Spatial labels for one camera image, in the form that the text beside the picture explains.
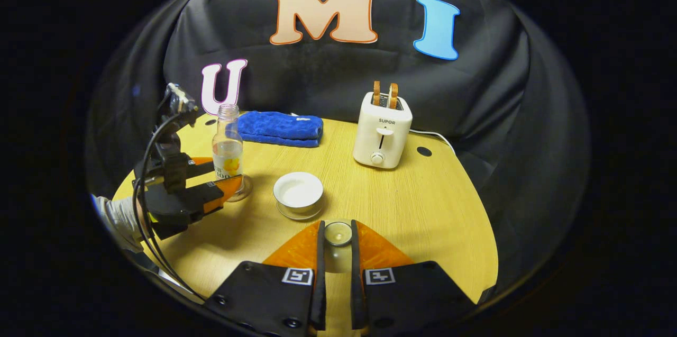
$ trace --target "white cable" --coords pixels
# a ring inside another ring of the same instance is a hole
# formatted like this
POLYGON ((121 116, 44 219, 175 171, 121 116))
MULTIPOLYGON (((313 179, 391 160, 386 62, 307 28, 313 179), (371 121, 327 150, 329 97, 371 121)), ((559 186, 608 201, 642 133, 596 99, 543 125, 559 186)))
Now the white cable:
POLYGON ((444 142, 446 142, 447 145, 449 145, 449 147, 452 149, 452 152, 454 152, 454 155, 456 154, 456 151, 454 151, 454 147, 452 147, 452 145, 447 141, 447 139, 444 138, 444 136, 440 135, 440 134, 437 133, 437 132, 426 132, 426 131, 415 131, 415 130, 409 130, 409 131, 410 131, 410 132, 414 132, 414 133, 420 133, 420 134, 432 134, 432 135, 435 135, 435 136, 439 137, 440 139, 444 140, 444 142))

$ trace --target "blue towel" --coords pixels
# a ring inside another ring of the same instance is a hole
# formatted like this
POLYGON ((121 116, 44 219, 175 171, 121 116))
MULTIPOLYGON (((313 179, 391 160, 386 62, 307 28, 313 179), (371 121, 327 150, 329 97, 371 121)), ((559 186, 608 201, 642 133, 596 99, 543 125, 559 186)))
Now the blue towel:
POLYGON ((292 116, 279 112, 244 113, 237 128, 246 141, 313 148, 322 138, 322 119, 316 116, 292 116))

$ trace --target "letter cutout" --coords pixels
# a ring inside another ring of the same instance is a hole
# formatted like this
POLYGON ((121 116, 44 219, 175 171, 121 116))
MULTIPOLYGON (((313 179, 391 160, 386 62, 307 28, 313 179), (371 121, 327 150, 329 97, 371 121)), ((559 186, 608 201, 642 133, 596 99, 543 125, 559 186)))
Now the letter cutout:
POLYGON ((313 40, 319 40, 338 16, 332 40, 373 43, 379 35, 372 30, 372 0, 278 0, 278 29, 270 38, 273 45, 296 43, 303 34, 296 29, 300 19, 313 40))
POLYGON ((454 17, 460 10, 441 0, 416 0, 425 8, 423 37, 414 41, 421 53, 446 60, 455 60, 459 53, 454 49, 454 17))
POLYGON ((203 110, 210 115, 217 115, 218 108, 223 104, 234 105, 237 104, 237 96, 240 91, 240 77, 242 76, 242 69, 247 66, 246 59, 235 59, 228 62, 225 67, 230 72, 228 76, 228 93, 225 100, 222 102, 216 101, 214 92, 216 89, 216 75, 221 70, 221 65, 215 63, 203 68, 203 93, 202 104, 203 110))

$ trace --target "white bowl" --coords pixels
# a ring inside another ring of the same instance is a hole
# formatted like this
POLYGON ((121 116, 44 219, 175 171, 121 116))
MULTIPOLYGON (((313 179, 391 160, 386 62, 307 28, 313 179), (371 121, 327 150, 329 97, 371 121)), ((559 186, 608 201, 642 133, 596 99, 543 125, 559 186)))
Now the white bowl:
POLYGON ((304 171, 281 176, 273 186, 273 195, 278 204, 295 213, 311 211, 323 192, 319 178, 304 171))

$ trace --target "white toaster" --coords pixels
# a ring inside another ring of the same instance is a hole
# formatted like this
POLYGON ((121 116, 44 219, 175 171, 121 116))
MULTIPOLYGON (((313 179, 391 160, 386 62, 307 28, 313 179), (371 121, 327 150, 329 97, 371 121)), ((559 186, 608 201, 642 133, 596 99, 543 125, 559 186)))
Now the white toaster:
POLYGON ((380 105, 374 105, 373 95, 367 93, 362 100, 353 158, 364 165, 392 169, 399 164, 404 150, 411 127, 411 110, 400 97, 397 97, 396 108, 388 108, 386 94, 380 94, 380 105))

